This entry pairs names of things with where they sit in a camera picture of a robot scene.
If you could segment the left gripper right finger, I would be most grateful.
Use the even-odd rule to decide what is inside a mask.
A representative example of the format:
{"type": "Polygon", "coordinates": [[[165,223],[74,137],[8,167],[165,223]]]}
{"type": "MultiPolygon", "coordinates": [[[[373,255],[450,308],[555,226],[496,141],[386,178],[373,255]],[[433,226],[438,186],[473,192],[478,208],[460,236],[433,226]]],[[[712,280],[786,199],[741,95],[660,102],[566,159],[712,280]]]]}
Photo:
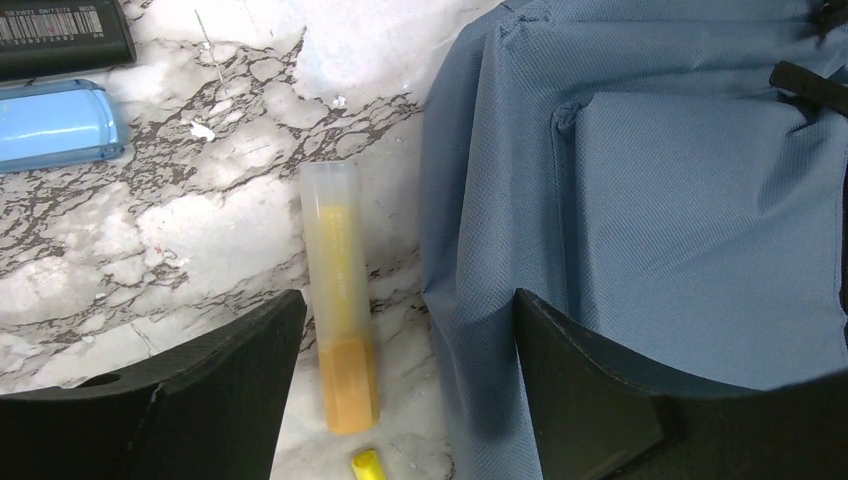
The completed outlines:
{"type": "Polygon", "coordinates": [[[520,289],[513,321],[547,479],[843,479],[847,376],[775,390],[698,377],[520,289]]]}

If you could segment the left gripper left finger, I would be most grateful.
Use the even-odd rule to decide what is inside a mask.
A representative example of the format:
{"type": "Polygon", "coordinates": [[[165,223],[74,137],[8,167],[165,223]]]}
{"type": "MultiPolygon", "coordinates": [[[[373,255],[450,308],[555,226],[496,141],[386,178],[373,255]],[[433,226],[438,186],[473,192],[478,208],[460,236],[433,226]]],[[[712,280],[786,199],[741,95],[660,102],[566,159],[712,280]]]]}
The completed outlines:
{"type": "Polygon", "coordinates": [[[73,388],[1,398],[5,479],[267,479],[306,305],[236,320],[73,388]]]}

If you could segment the blue backpack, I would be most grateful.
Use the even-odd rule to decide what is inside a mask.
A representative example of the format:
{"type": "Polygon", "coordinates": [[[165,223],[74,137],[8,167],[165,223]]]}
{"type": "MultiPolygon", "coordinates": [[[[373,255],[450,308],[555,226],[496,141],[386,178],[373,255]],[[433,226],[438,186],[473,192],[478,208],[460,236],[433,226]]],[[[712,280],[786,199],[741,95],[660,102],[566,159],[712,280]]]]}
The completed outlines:
{"type": "Polygon", "coordinates": [[[502,2],[430,90],[420,208],[461,479],[547,479],[520,289],[708,380],[847,376],[847,5],[502,2]]]}

